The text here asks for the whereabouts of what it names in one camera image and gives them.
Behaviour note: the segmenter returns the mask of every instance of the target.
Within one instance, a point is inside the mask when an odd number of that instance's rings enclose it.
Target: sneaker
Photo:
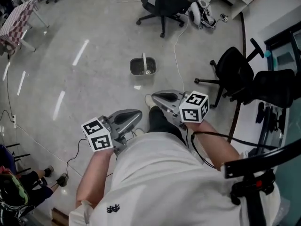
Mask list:
[[[145,134],[145,132],[144,132],[142,129],[137,128],[137,129],[135,130],[135,134],[136,134],[136,136],[138,137],[138,136],[141,136],[141,135]]]
[[[154,106],[157,106],[156,103],[152,100],[150,94],[147,94],[144,100],[149,109],[153,108]]]
[[[51,177],[52,173],[54,172],[54,169],[53,169],[52,166],[48,166],[48,167],[44,170],[44,172],[45,172],[45,176],[44,176],[44,177],[49,178],[49,177]]]
[[[68,178],[68,175],[66,173],[63,173],[56,182],[59,186],[64,187],[67,185]]]

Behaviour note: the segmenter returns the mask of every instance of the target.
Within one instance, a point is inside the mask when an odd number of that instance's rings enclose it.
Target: floor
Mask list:
[[[8,87],[13,114],[20,128],[14,129],[7,115],[0,125],[6,145],[15,142],[16,154],[31,153],[21,161],[21,166],[44,169],[53,165],[53,183],[66,171],[66,161],[77,151],[83,138],[80,125],[93,117],[110,115],[134,108],[143,112],[138,127],[147,130],[148,109],[144,96],[163,89],[182,90],[174,58],[174,44],[185,29],[174,21],[166,21],[166,37],[160,38],[161,23],[158,18],[135,24],[137,18],[148,14],[140,2],[117,3],[129,0],[59,0],[58,3],[40,3],[40,13],[50,23],[47,29],[32,15],[30,29],[24,40],[37,48],[33,53],[22,47],[11,59],[8,69]],[[221,13],[230,14],[230,7],[220,0],[212,0],[215,18]],[[76,66],[72,63],[86,40],[86,49]],[[215,100],[215,85],[196,85],[196,77],[214,79],[210,60],[218,61],[224,51],[235,46],[242,50],[241,21],[219,21],[215,30],[200,30],[191,23],[175,47],[179,71],[185,90],[197,90]],[[137,80],[129,70],[130,60],[146,56],[156,60],[158,72],[148,80]],[[0,74],[7,64],[6,56],[0,57]],[[25,78],[17,95],[22,73]],[[0,106],[9,110],[7,81],[1,81]],[[65,92],[57,116],[55,107],[61,91]],[[218,108],[211,110],[207,120],[220,133],[229,133],[236,103],[222,99]],[[78,157],[70,162],[67,187],[58,189],[36,211],[46,216],[56,207],[68,214],[74,209],[75,194],[92,151],[87,143],[80,144]],[[114,168],[114,160],[109,173]]]

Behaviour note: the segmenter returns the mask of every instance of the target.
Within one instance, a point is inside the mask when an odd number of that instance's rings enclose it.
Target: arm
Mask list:
[[[107,149],[95,152],[92,156],[77,189],[76,208],[81,205],[82,200],[87,200],[92,204],[92,208],[95,208],[103,198],[105,181],[113,152],[113,149]]]
[[[206,121],[200,124],[186,123],[186,125],[193,131],[210,131],[217,133],[212,125]],[[221,170],[222,164],[227,161],[238,160],[238,152],[224,138],[207,134],[198,134],[196,136],[217,170]]]

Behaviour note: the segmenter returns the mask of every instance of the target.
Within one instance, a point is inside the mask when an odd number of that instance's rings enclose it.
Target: white t-shirt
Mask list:
[[[111,190],[95,209],[88,202],[69,215],[70,226],[249,225],[245,198],[229,197],[238,179],[204,167],[169,133],[147,133],[128,142],[117,159]],[[272,225],[280,195],[261,192],[267,225]]]

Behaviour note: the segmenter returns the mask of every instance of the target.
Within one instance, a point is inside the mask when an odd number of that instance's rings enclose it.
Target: white sneaker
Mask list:
[[[144,132],[142,129],[137,128],[137,129],[135,130],[135,134],[136,134],[136,136],[138,137],[138,136],[141,136],[141,135],[145,134],[145,132]]]
[[[156,103],[152,100],[150,94],[147,94],[144,100],[149,109],[153,108],[154,106],[157,106]]]

